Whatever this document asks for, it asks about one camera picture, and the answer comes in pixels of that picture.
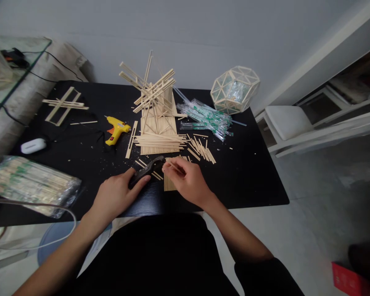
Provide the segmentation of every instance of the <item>polyhedron model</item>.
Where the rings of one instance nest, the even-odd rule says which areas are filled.
[[[250,68],[236,66],[226,71],[215,80],[210,92],[215,109],[227,114],[245,111],[259,84],[259,77]]]

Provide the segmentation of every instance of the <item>black table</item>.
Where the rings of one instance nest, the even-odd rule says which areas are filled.
[[[11,155],[23,156],[80,178],[82,180],[80,193],[71,209],[77,218],[81,219],[92,206],[99,185],[104,180],[126,171],[129,167],[141,169],[134,162],[138,158],[149,162],[158,155],[150,155],[149,158],[140,156],[140,147],[133,146],[130,159],[125,159],[130,132],[121,135],[116,150],[104,143],[109,138],[107,132],[104,137],[100,137],[102,133],[98,130],[106,131],[112,127],[104,115],[125,121],[130,126],[133,126],[135,120],[140,121],[141,113],[135,114],[131,109],[134,106],[133,102],[140,95],[134,87],[61,81],[56,84],[48,99],[61,98],[70,86],[82,93],[79,102],[85,102],[86,106],[90,107],[89,111],[73,109],[62,126],[56,127],[44,121],[52,107],[43,104],[30,123],[30,127],[25,130],[13,148]],[[212,103],[209,90],[182,89],[182,92],[189,99],[197,98],[209,105]],[[174,95],[176,102],[182,102],[176,93]],[[181,154],[190,155],[191,159],[200,165],[210,189],[227,208],[288,204],[287,194],[251,110],[236,114],[233,119],[247,126],[233,124],[230,130],[234,136],[228,136],[224,143],[210,131],[195,131],[197,134],[209,136],[208,147],[216,164],[203,159],[197,162],[186,150]],[[99,122],[88,124],[87,127],[69,125],[71,122],[92,120]],[[176,122],[177,130],[180,131],[179,121]],[[20,152],[22,143],[40,137],[52,140],[48,148],[31,155],[23,155]],[[167,153],[165,156],[175,157],[179,154]],[[199,210],[200,208],[183,199],[177,191],[164,192],[163,181],[152,178],[138,199],[122,216],[185,213]],[[0,226],[70,220],[71,216],[68,213],[56,220],[21,206],[0,205]]]

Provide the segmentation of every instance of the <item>white wire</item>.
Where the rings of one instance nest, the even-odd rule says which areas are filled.
[[[11,251],[11,250],[17,250],[17,251],[37,250],[39,248],[46,247],[48,245],[52,245],[54,243],[57,243],[59,241],[64,240],[65,238],[68,238],[70,236],[70,234],[73,233],[75,227],[77,226],[77,218],[75,217],[74,213],[72,211],[70,211],[69,209],[67,209],[65,207],[62,207],[62,206],[57,206],[57,205],[48,204],[48,203],[29,203],[29,202],[25,202],[25,201],[12,201],[12,200],[8,200],[8,199],[0,199],[0,204],[15,204],[15,205],[28,205],[28,206],[51,206],[51,207],[59,208],[59,209],[62,209],[62,210],[65,210],[65,211],[69,212],[71,214],[71,216],[73,217],[73,221],[74,221],[73,229],[70,231],[70,233],[68,235],[58,239],[58,240],[54,240],[53,242],[46,243],[45,245],[41,245],[39,247],[31,247],[31,248],[7,249],[7,248],[0,247],[0,250],[8,250],[8,251]]]

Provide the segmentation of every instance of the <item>floor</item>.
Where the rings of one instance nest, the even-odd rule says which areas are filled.
[[[283,262],[305,295],[345,295],[333,286],[331,262],[348,264],[348,246],[370,241],[370,135],[273,161],[290,204],[232,213]],[[225,274],[244,295],[222,236],[203,217]],[[0,295],[10,295],[37,268],[34,257],[0,269]]]

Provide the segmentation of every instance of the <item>chopstick windmill model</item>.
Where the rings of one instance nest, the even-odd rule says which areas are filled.
[[[177,134],[175,117],[187,115],[177,114],[173,96],[175,72],[173,69],[165,75],[160,72],[162,77],[156,83],[148,83],[152,58],[151,51],[144,78],[137,75],[124,62],[120,64],[128,74],[122,71],[119,76],[141,92],[140,97],[134,101],[137,107],[133,110],[134,113],[141,111],[141,135],[136,136],[134,129],[126,158],[130,158],[133,142],[141,147],[141,155],[179,152],[187,143],[186,135]]]

